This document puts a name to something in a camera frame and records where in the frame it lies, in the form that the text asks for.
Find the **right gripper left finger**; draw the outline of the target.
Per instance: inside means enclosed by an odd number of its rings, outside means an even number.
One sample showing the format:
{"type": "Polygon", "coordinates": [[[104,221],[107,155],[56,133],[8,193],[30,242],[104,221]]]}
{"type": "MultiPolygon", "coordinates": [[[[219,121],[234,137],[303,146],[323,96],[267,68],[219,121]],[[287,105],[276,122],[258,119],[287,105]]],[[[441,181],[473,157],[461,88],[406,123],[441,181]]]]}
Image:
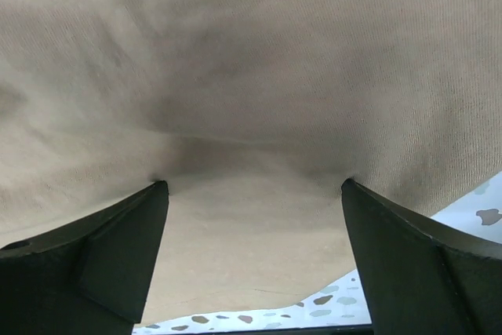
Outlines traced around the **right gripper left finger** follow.
{"type": "Polygon", "coordinates": [[[1,332],[130,334],[140,323],[169,207],[158,181],[1,248],[1,332]]]}

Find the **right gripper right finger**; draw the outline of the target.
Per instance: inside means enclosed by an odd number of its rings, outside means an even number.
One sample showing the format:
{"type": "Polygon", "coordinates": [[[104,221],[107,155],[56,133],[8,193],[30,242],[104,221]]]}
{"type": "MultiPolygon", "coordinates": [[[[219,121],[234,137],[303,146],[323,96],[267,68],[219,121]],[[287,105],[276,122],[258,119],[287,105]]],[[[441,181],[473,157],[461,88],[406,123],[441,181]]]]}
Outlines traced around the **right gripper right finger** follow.
{"type": "Polygon", "coordinates": [[[347,233],[375,334],[501,333],[501,245],[402,207],[352,179],[347,233]]]}

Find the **beige t-shirt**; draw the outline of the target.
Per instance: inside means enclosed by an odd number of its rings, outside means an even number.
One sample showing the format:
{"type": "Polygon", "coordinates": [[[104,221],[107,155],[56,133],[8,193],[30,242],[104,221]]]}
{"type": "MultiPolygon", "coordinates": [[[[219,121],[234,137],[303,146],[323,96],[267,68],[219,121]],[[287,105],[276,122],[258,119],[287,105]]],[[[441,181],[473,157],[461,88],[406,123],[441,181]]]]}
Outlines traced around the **beige t-shirt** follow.
{"type": "Polygon", "coordinates": [[[501,0],[1,0],[1,242],[169,185],[146,324],[354,267],[352,178],[431,215],[501,169],[501,0]]]}

